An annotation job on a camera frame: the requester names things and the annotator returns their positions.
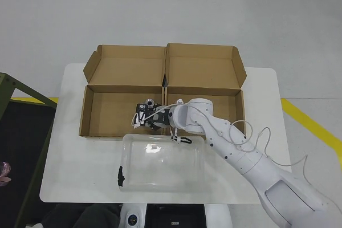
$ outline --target white table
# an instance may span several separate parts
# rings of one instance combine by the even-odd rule
[[[121,192],[117,185],[122,141],[80,137],[79,123],[85,64],[69,64],[64,71],[40,198],[44,202],[98,203],[259,203],[253,187],[212,150],[207,151],[205,171],[208,194]],[[246,120],[254,127],[253,141],[265,126],[271,128],[269,154],[290,163],[276,72],[246,68],[242,87]],[[267,132],[260,139],[262,150]]]

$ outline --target black fabric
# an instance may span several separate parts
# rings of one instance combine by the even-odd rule
[[[1,118],[0,161],[11,165],[11,181],[0,187],[0,227],[17,221],[54,116],[48,106],[11,101]]]
[[[44,228],[118,228],[117,203],[60,203],[41,222]]]

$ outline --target green metal frame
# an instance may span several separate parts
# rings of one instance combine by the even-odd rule
[[[35,91],[34,89],[24,85],[17,79],[14,79],[8,74],[0,73],[0,120],[4,111],[10,102],[10,98],[13,95],[15,89],[18,89],[29,96],[36,98],[37,100],[43,102],[45,105],[56,108],[57,103],[52,101],[51,99],[43,96],[39,92]]]

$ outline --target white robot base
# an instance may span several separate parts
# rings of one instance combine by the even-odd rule
[[[167,210],[168,214],[154,213],[154,208],[161,208],[162,210]],[[120,223],[119,228],[153,228],[150,225],[154,222],[154,216],[158,216],[158,222],[162,227],[174,227],[174,228],[184,228],[190,227],[190,224],[195,224],[191,221],[195,217],[175,216],[180,210],[195,210],[194,215],[200,215],[196,219],[197,222],[205,224],[205,227],[218,227],[218,228],[233,228],[232,220],[227,204],[201,204],[201,205],[186,205],[186,204],[147,204],[147,203],[125,203],[121,208],[120,212]]]

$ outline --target gray floor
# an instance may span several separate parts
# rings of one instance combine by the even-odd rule
[[[342,0],[0,1],[0,72],[47,96],[98,44],[169,42],[237,46],[245,66],[275,69],[281,96],[342,141]],[[342,208],[335,152],[284,119],[291,160],[308,154],[308,178]],[[230,209],[234,227],[275,226],[259,205]]]

